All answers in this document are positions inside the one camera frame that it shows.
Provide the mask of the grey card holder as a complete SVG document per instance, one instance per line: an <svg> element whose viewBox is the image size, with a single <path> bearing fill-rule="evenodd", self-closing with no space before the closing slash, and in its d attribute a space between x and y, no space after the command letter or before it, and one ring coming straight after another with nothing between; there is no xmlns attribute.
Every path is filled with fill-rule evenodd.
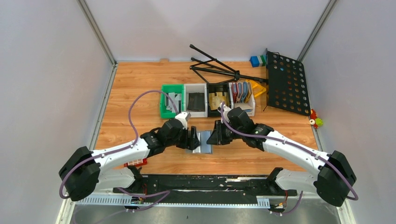
<svg viewBox="0 0 396 224"><path fill-rule="evenodd" d="M213 145L207 144L207 140L211 136L211 131L199 131L197 132L197 137L200 142L200 146L198 146L194 150L186 149L185 152L188 154L212 154L213 153Z"/></svg>

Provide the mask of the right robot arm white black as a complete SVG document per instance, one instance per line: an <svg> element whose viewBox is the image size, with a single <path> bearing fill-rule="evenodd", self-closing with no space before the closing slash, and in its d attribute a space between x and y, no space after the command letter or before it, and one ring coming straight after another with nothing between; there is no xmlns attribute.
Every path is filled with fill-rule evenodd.
<svg viewBox="0 0 396 224"><path fill-rule="evenodd" d="M317 193L325 202L340 207L346 199L357 201L356 175L346 156L309 148L291 140L274 128L255 123L241 108L218 108L221 119L207 140L210 145L227 145L241 139L248 147L272 153L302 167L303 172L275 168L267 181L267 190L278 195L284 190Z"/></svg>

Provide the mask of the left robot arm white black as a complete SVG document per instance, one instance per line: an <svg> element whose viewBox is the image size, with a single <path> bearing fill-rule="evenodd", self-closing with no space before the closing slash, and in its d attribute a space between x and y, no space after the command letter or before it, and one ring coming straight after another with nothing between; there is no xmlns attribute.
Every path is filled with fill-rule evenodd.
<svg viewBox="0 0 396 224"><path fill-rule="evenodd" d="M59 195L76 202L106 188L121 187L137 193L143 187L143 180L129 168L116 170L116 167L161 154L172 146L195 150L200 146L197 128L170 119L162 127L115 147L92 151L86 146L79 147L58 172L62 180Z"/></svg>

